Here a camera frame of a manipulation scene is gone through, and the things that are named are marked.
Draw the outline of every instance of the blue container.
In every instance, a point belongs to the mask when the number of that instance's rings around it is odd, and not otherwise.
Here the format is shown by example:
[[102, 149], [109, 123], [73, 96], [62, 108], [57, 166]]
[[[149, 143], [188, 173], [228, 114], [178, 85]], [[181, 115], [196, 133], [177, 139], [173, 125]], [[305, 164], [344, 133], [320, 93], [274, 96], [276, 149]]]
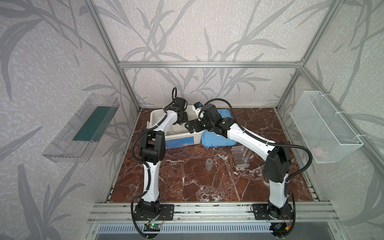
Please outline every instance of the blue container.
[[[223, 118], [230, 117], [231, 113], [227, 109], [218, 109], [218, 112]], [[223, 147], [223, 146], [234, 146], [237, 142], [221, 135], [217, 135], [214, 132], [205, 130], [201, 136], [201, 143], [204, 147]]]

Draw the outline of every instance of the white wire basket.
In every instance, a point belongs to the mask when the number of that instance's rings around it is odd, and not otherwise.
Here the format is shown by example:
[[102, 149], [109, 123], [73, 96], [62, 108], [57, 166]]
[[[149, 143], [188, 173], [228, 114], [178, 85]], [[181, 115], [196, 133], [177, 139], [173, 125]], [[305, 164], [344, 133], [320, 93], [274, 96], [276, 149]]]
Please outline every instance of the white wire basket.
[[338, 162], [363, 146], [360, 137], [319, 91], [304, 91], [291, 117], [317, 163]]

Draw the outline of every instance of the white plastic tub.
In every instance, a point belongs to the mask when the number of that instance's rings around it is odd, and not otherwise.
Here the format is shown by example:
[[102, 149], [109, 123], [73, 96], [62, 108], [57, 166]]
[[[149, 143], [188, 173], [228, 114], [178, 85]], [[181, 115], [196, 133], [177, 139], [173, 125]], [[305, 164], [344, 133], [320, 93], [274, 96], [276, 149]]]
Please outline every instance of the white plastic tub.
[[[196, 119], [196, 113], [192, 109], [192, 105], [188, 105], [185, 112], [188, 115], [188, 120]], [[147, 128], [151, 128], [159, 119], [164, 116], [162, 109], [153, 110], [149, 122], [147, 121]], [[165, 133], [166, 148], [183, 147], [188, 145], [195, 145], [201, 142], [201, 135], [204, 131], [189, 133], [189, 131], [182, 125], [175, 124], [170, 127], [168, 132]]]

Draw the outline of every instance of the leaf pattern wallpaper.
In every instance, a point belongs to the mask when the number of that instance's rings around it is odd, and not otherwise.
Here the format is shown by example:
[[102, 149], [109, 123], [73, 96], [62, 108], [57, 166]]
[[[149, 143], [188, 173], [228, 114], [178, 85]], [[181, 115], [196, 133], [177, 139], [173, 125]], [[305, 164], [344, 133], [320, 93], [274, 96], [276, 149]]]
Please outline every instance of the leaf pattern wallpaper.
[[[94, 2], [120, 61], [298, 61], [331, 3]], [[125, 69], [143, 107], [167, 104], [173, 87], [191, 103], [225, 97], [234, 106], [273, 107], [293, 72], [294, 69]]]
[[[382, 0], [344, 1], [306, 65], [381, 153], [384, 153], [383, 16]], [[303, 144], [304, 140], [289, 113], [307, 90], [313, 88], [302, 76], [279, 110], [297, 144]], [[321, 199], [332, 201], [350, 239], [382, 238], [384, 177], [362, 150], [337, 163], [314, 163], [309, 174]]]
[[[78, 239], [137, 111], [82, 1], [1, 0], [0, 16], [0, 239]], [[43, 157], [90, 93], [121, 105], [90, 160]]]

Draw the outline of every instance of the metal bracket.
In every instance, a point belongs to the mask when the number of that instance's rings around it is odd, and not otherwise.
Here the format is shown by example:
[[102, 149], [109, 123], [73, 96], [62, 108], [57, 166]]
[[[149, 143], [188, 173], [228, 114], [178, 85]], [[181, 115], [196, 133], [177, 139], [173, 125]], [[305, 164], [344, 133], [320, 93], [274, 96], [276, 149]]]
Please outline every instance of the metal bracket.
[[[293, 219], [293, 209], [290, 204], [288, 204], [289, 211], [286, 213], [288, 217]], [[268, 204], [252, 204], [251, 210], [255, 215], [255, 220], [271, 220], [272, 218], [268, 214]]]
[[[160, 214], [154, 221], [160, 220], [163, 221], [172, 221], [173, 220], [173, 214], [175, 210], [175, 205], [173, 204], [160, 204], [160, 212], [164, 214]], [[146, 221], [148, 220], [146, 217], [144, 217], [143, 212], [135, 212], [134, 217], [136, 221]]]

